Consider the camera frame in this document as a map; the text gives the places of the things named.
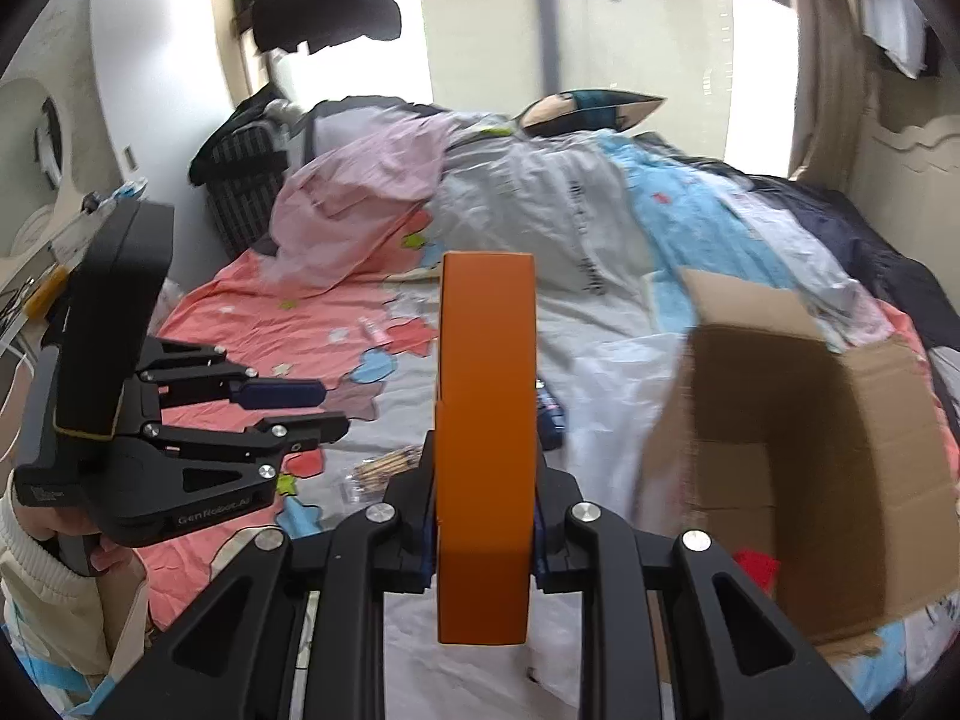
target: silver screw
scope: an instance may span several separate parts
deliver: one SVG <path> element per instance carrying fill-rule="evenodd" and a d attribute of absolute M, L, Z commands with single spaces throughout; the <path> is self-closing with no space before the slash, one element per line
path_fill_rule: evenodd
<path fill-rule="evenodd" d="M 594 522 L 594 520 L 600 519 L 600 507 L 595 503 L 587 503 L 587 501 L 574 504 L 573 517 L 579 519 L 580 522 Z"/>
<path fill-rule="evenodd" d="M 703 531 L 687 531 L 683 534 L 683 546 L 691 552 L 706 552 L 712 543 Z"/>
<path fill-rule="evenodd" d="M 283 546 L 283 531 L 280 528 L 267 528 L 253 537 L 253 543 L 256 544 L 257 549 L 272 552 Z"/>
<path fill-rule="evenodd" d="M 390 522 L 397 514 L 389 503 L 376 503 L 367 507 L 367 519 L 370 522 Z"/>

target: orange block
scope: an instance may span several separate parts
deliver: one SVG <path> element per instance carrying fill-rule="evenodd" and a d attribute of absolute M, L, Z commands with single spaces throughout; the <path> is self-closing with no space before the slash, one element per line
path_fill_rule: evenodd
<path fill-rule="evenodd" d="M 532 256 L 443 255 L 439 358 L 439 639 L 522 644 L 536 485 Z"/>

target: beige sleeve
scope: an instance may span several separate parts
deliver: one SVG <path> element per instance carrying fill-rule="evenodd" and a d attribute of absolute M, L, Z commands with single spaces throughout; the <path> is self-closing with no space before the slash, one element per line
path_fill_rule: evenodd
<path fill-rule="evenodd" d="M 106 675 L 110 656 L 96 580 L 73 573 L 24 533 L 13 495 L 8 484 L 0 499 L 0 579 L 11 638 L 52 664 Z"/>

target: cardboard box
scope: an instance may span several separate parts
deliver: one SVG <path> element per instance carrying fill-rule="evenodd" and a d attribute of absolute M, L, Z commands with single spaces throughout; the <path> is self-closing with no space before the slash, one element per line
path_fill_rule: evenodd
<path fill-rule="evenodd" d="M 776 557 L 776 603 L 814 644 L 957 589 L 954 490 L 909 348 L 835 355 L 790 290 L 683 278 L 700 325 L 643 450 L 637 526 Z"/>
<path fill-rule="evenodd" d="M 522 644 L 536 495 L 531 255 L 443 255 L 438 357 L 440 642 Z"/>

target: pink cloth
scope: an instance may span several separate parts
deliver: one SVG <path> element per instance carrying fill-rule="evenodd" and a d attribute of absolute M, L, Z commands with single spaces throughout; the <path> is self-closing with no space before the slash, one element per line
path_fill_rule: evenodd
<path fill-rule="evenodd" d="M 397 122 L 323 154 L 277 195 L 270 233 L 280 252 L 268 276 L 328 290 L 433 196 L 452 122 Z"/>
<path fill-rule="evenodd" d="M 349 282 L 331 290 L 268 281 L 262 271 L 270 260 L 245 252 L 213 281 L 187 295 L 160 335 L 222 344 L 232 360 L 252 365 L 264 376 L 279 375 L 283 370 L 292 378 L 319 378 L 329 390 L 325 407 L 343 410 L 351 418 L 376 419 L 373 399 L 384 383 L 357 384 L 347 376 L 361 365 L 372 346 L 358 320 L 366 317 L 384 328 L 391 338 L 391 354 L 422 354 L 429 348 L 436 329 L 422 319 L 391 319 L 389 301 L 395 295 L 378 283 L 388 274 L 409 271 L 419 263 L 421 254 L 405 247 L 404 239 L 429 223 L 429 214 L 423 210 L 402 220 L 383 245 L 367 252 Z M 163 419 L 174 425 L 241 430 L 266 413 L 217 402 L 167 410 Z M 155 624 L 168 627 L 208 584 L 210 563 L 234 533 L 277 522 L 288 503 L 283 490 L 290 487 L 289 477 L 314 476 L 322 470 L 320 450 L 290 455 L 269 509 L 138 550 L 147 568 Z"/>
<path fill-rule="evenodd" d="M 933 377 L 930 375 L 930 360 L 926 357 L 926 351 L 923 349 L 920 336 L 917 335 L 917 330 L 913 326 L 913 320 L 910 319 L 907 314 L 904 314 L 904 312 L 899 311 L 889 303 L 884 303 L 882 300 L 877 300 L 877 305 L 880 305 L 883 314 L 885 314 L 889 322 L 894 326 L 896 334 L 903 338 L 910 346 L 910 349 L 917 355 L 917 365 L 920 367 L 920 370 L 923 370 L 923 378 L 925 378 L 926 385 L 930 390 L 930 396 L 933 398 L 934 410 L 936 410 L 937 413 L 937 424 L 940 426 L 940 435 L 944 440 L 944 450 L 947 452 L 947 462 L 950 466 L 950 473 L 953 476 L 954 482 L 956 482 L 958 471 L 960 471 L 960 448 L 957 447 L 956 438 L 950 430 L 949 422 L 947 422 L 947 413 L 944 411 L 944 405 L 933 391 Z"/>

